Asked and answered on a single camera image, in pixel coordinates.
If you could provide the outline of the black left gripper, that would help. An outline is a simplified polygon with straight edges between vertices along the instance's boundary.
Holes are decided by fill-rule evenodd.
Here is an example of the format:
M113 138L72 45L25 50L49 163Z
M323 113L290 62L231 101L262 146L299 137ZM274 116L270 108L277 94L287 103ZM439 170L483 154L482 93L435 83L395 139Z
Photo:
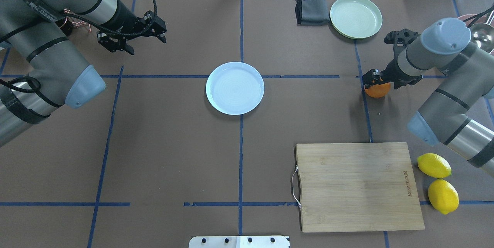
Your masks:
M123 34L137 33L140 37L156 37L166 44L166 24L152 11L145 12L141 18L131 11L117 11L112 16L112 30ZM120 51L125 51L131 56L135 54L132 46L120 46Z

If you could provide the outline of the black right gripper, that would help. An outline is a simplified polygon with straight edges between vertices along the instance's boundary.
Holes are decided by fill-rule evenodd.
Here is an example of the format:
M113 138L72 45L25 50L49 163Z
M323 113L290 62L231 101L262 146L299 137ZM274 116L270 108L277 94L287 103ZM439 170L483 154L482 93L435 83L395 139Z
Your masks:
M414 86L422 80L423 71L417 69L407 61L391 61L386 69L380 72L377 69L369 70L362 76L365 89L394 89L402 86Z

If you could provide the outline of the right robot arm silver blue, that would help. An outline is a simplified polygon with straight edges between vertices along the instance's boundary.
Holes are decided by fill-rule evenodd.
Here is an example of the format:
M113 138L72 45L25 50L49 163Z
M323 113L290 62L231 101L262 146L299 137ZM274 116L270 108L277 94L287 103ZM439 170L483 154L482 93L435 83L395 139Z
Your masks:
M390 32L385 43L393 44L394 58L385 70L365 73L364 87L413 86L427 70L439 70L444 80L413 115L408 130L430 146L444 144L493 176L493 131L467 116L479 99L493 98L493 56L471 41L466 23L456 18L440 19L420 35L408 29Z

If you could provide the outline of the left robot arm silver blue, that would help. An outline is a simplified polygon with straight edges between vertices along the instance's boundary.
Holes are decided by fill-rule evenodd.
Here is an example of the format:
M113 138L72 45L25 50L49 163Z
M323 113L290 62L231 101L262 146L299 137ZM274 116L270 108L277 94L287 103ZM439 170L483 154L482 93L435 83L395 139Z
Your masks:
M157 6L137 17L121 0L1 0L1 46L15 48L32 71L1 80L1 145L48 119L63 105L79 108L106 88L104 80L57 25L74 18L98 29L98 43L125 51L137 37L166 42Z

